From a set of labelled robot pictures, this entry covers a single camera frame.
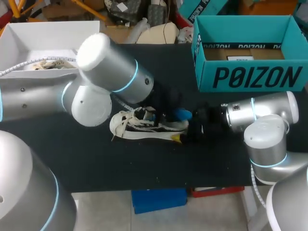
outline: white box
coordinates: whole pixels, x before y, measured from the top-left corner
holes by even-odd
[[[82,42],[99,32],[99,21],[7,24],[0,37],[0,72],[46,56],[75,58]],[[58,77],[77,72],[76,68],[34,70],[30,64],[4,77]]]

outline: paper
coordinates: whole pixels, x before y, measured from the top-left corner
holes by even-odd
[[[253,56],[228,56],[228,60],[254,60]]]
[[[127,6],[124,3],[120,3],[117,5],[117,7],[120,9],[120,11],[124,12],[125,10],[127,10]]]

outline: blue object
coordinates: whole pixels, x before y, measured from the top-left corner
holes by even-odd
[[[185,0],[179,13],[191,23],[198,15],[217,15],[228,0]]]
[[[192,113],[188,110],[185,110],[183,108],[177,108],[174,110],[174,115],[178,119],[178,121],[183,121],[183,120],[190,120],[192,118]]]
[[[201,92],[301,91],[308,43],[292,16],[198,16],[192,54]],[[281,49],[284,60],[207,61],[206,48]]]
[[[132,190],[131,198],[135,214],[140,214],[185,205],[187,193],[185,189]]]

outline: yellow object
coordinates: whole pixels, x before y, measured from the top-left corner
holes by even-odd
[[[24,4],[25,4],[26,0],[20,0],[18,3],[18,11],[20,12],[21,9],[23,8]]]
[[[20,18],[20,11],[18,10],[15,0],[9,0],[9,5],[12,9],[14,17]]]
[[[82,3],[79,0],[72,0],[72,2],[76,3],[78,6],[80,6],[81,8],[85,9],[86,11],[90,12],[91,14],[95,15],[96,17],[98,17],[99,19],[101,19],[102,21],[106,21],[106,17],[101,15],[100,13],[98,13],[97,11],[93,10],[92,8],[90,8],[89,6],[85,5],[84,3]]]
[[[171,136],[171,139],[172,139],[173,141],[175,141],[175,142],[182,143],[182,142],[181,142],[181,139],[180,139],[180,136],[181,136],[181,134],[172,135],[172,136]]]
[[[33,9],[34,7],[36,7],[37,5],[39,5],[43,0],[38,0],[36,3],[34,3],[32,6],[30,6],[28,9],[26,9],[24,12],[22,12],[22,14],[27,13],[28,11],[30,11],[31,9]]]
[[[1,35],[2,35],[3,31],[4,31],[4,29],[5,29],[5,27],[2,28],[2,29],[0,29],[0,37],[1,37]]]
[[[81,8],[85,9],[86,11],[90,12],[91,14],[95,15],[96,17],[98,17],[99,19],[101,19],[102,21],[106,21],[106,17],[101,15],[100,13],[98,13],[97,11],[93,10],[91,7],[85,5],[84,3],[82,3],[79,0],[71,0],[73,3],[77,4],[78,6],[80,6]],[[42,0],[38,0],[36,3],[34,3],[32,6],[30,6],[29,8],[27,8],[26,10],[24,10],[22,13],[20,13],[21,9],[23,8],[24,4],[25,4],[26,0],[20,0],[18,6],[16,5],[15,0],[9,0],[9,5],[12,9],[13,12],[13,16],[14,18],[20,18],[20,16],[22,14],[26,14],[28,11],[30,11],[31,9],[33,9],[35,6],[39,5]],[[35,19],[35,18],[27,18],[27,22],[42,22],[39,19]]]

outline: teal cardboard box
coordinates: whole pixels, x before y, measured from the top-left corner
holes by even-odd
[[[292,16],[198,16],[192,42],[201,92],[301,91],[308,80],[308,43]],[[210,48],[277,49],[284,59],[207,61]]]
[[[198,15],[217,15],[228,0],[184,0],[179,13],[194,23]]]

